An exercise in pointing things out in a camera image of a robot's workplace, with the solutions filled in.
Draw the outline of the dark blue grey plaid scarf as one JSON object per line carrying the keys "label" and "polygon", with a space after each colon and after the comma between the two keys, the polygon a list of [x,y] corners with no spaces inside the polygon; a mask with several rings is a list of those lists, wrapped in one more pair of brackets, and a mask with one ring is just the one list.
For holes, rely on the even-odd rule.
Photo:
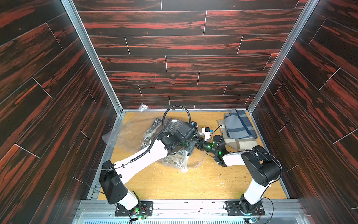
{"label": "dark blue grey plaid scarf", "polygon": [[258,138],[253,125],[243,110],[232,109],[231,113],[226,113],[224,125],[230,139]]}

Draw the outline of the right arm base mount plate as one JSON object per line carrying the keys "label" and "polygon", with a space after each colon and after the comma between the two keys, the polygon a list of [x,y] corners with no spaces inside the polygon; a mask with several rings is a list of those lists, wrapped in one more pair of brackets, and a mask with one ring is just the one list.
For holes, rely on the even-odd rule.
{"label": "right arm base mount plate", "polygon": [[262,202],[251,205],[247,201],[226,201],[223,205],[229,216],[262,216],[265,215]]}

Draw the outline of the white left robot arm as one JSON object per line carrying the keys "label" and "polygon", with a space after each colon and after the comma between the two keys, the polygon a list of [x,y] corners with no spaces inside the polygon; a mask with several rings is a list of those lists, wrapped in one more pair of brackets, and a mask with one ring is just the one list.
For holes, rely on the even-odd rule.
{"label": "white left robot arm", "polygon": [[99,182],[108,204],[119,203],[130,212],[136,211],[141,206],[141,202],[125,184],[152,163],[180,151],[191,143],[195,144],[198,136],[197,123],[185,122],[174,133],[160,131],[149,146],[126,159],[115,163],[110,160],[104,162]]}

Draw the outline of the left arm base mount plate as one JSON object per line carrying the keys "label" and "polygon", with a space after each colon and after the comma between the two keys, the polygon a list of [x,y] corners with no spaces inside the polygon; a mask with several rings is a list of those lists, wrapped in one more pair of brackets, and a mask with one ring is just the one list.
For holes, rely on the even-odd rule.
{"label": "left arm base mount plate", "polygon": [[115,216],[125,217],[131,215],[132,217],[147,218],[153,214],[153,201],[144,200],[140,202],[140,205],[136,206],[132,210],[127,210],[123,205],[117,203]]}

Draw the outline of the black white herringbone scarf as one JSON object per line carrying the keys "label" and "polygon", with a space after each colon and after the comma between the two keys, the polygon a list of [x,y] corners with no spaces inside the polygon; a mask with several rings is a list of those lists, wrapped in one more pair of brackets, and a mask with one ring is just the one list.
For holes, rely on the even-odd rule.
{"label": "black white herringbone scarf", "polygon": [[198,129],[195,121],[188,123],[180,119],[170,118],[164,129],[164,133],[170,133],[164,139],[168,154],[174,155],[181,150],[185,150],[186,155],[190,156],[199,137]]}

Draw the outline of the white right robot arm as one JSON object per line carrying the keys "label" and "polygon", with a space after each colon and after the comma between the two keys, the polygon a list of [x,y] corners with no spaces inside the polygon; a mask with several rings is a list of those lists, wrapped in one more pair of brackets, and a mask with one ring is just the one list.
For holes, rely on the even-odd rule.
{"label": "white right robot arm", "polygon": [[281,177],[281,164],[260,145],[249,150],[229,152],[226,150],[223,137],[216,135],[211,143],[198,137],[196,147],[201,151],[213,154],[214,160],[220,166],[246,166],[252,181],[241,195],[238,204],[240,212],[244,215],[252,215],[260,208],[262,196],[269,185]]}

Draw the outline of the clear plastic vacuum bag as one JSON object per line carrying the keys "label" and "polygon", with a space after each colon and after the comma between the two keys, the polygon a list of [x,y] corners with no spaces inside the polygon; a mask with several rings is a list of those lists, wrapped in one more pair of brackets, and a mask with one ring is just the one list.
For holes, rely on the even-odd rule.
{"label": "clear plastic vacuum bag", "polygon": [[119,172],[130,165],[159,161],[167,167],[187,172],[204,162],[205,153],[195,147],[202,136],[184,106],[170,106],[159,116],[141,104],[139,112],[102,137],[109,147],[121,147],[132,155],[124,161],[108,162],[102,170]]}

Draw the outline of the beige striped scarf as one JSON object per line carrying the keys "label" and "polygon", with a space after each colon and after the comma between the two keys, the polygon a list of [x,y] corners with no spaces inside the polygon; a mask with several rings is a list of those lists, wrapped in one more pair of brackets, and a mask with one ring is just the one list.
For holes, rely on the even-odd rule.
{"label": "beige striped scarf", "polygon": [[250,150],[257,146],[255,138],[247,139],[230,139],[227,134],[227,129],[224,125],[224,120],[217,120],[218,126],[220,126],[221,134],[227,146],[235,149],[236,151]]}

